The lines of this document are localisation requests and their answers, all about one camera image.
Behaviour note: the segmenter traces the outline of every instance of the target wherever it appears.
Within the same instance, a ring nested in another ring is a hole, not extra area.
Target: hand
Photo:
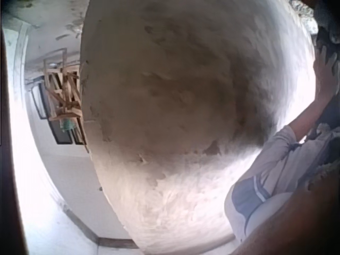
[[[337,61],[337,54],[334,54],[326,64],[327,48],[322,47],[321,52],[318,51],[314,62],[314,71],[316,75],[316,100],[327,100],[337,93],[339,76],[339,61]]]

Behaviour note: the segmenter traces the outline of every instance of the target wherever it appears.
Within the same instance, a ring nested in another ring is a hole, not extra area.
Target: curved concrete surface
[[[230,186],[315,93],[286,1],[90,1],[81,62],[99,181],[145,253],[227,242]]]

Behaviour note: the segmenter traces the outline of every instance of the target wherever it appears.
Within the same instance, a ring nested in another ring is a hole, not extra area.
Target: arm
[[[338,71],[337,55],[334,54],[325,64],[326,47],[318,53],[314,63],[317,78],[315,100],[295,119],[289,126],[293,130],[296,140],[300,141],[315,125],[324,109],[335,95],[337,90],[337,77],[333,75],[332,68]]]

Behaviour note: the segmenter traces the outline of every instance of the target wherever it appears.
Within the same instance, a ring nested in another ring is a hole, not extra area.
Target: person
[[[327,123],[318,125],[313,140],[299,143],[318,123],[338,91],[339,61],[334,54],[326,62],[326,55],[326,47],[316,54],[314,101],[290,124],[269,138],[252,166],[231,187],[226,197],[225,214],[241,243],[280,211],[292,199],[293,192],[300,187],[308,189],[311,180],[322,171],[320,166],[334,162],[340,155],[339,149],[329,153],[334,141],[340,145],[340,127],[331,129]]]

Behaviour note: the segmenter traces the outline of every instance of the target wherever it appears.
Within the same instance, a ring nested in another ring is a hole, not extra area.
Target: concrete dome
[[[230,186],[313,100],[313,46],[287,2],[90,1],[88,144],[108,201],[145,253],[226,242]]]

